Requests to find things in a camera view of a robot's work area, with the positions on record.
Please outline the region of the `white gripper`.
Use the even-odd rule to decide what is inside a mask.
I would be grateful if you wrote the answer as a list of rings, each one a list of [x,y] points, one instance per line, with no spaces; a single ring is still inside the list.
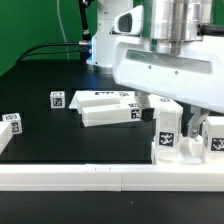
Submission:
[[[149,42],[125,37],[117,44],[113,59],[116,83],[157,94],[192,107],[187,136],[196,138],[210,111],[224,113],[224,37],[205,36],[185,42],[181,53],[152,53]],[[153,120],[154,109],[147,95],[135,94],[144,122]]]

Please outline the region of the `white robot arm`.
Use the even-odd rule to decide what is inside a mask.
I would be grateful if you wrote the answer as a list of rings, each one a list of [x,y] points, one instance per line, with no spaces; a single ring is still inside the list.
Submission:
[[[211,23],[214,0],[97,0],[88,66],[139,95],[191,106],[188,135],[211,111],[224,114],[224,27]]]

